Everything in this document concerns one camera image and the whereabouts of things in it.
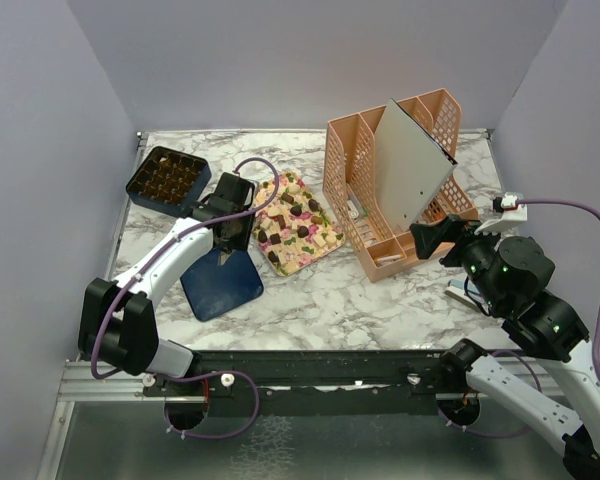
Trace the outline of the brown rectangular chocolate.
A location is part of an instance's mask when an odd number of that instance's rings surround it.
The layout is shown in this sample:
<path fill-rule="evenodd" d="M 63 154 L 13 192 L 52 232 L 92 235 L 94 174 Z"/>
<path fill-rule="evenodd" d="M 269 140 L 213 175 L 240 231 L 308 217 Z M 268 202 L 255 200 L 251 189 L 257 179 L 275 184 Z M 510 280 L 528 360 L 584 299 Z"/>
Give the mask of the brown rectangular chocolate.
<path fill-rule="evenodd" d="M 295 203 L 295 198 L 291 194 L 288 194 L 288 193 L 283 193 L 280 196 L 280 199 L 282 201 L 288 203 L 289 205 L 293 205 Z"/>

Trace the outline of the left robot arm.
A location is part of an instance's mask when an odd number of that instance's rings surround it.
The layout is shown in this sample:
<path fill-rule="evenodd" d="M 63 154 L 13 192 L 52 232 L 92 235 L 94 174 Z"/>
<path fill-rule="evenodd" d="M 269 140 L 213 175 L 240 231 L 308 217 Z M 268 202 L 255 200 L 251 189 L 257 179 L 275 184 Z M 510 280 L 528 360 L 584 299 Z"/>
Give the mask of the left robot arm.
<path fill-rule="evenodd" d="M 129 270 L 86 288 L 78 346 L 91 375 L 105 380 L 120 372 L 166 378 L 186 395 L 200 385 L 194 352 L 159 337 L 155 308 L 185 271 L 215 248 L 248 246 L 255 208 L 214 210 L 209 204 L 175 221 L 168 234 Z"/>

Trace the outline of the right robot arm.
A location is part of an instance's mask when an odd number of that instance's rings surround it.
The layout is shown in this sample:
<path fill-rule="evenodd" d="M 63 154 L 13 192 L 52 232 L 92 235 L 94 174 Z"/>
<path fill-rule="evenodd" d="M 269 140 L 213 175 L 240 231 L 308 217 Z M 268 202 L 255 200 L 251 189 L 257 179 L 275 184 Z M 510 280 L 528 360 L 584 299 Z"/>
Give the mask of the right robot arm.
<path fill-rule="evenodd" d="M 488 315 L 502 320 L 509 338 L 551 376 L 568 403 L 532 388 L 468 339 L 442 355 L 441 383 L 452 391 L 468 386 L 485 394 L 561 454 L 573 478 L 600 479 L 600 379 L 593 342 L 574 308 L 546 288 L 554 263 L 530 237 L 501 238 L 489 223 L 457 215 L 434 225 L 414 224 L 410 231 L 421 260 L 440 244 L 451 244 L 441 264 L 465 270 Z"/>

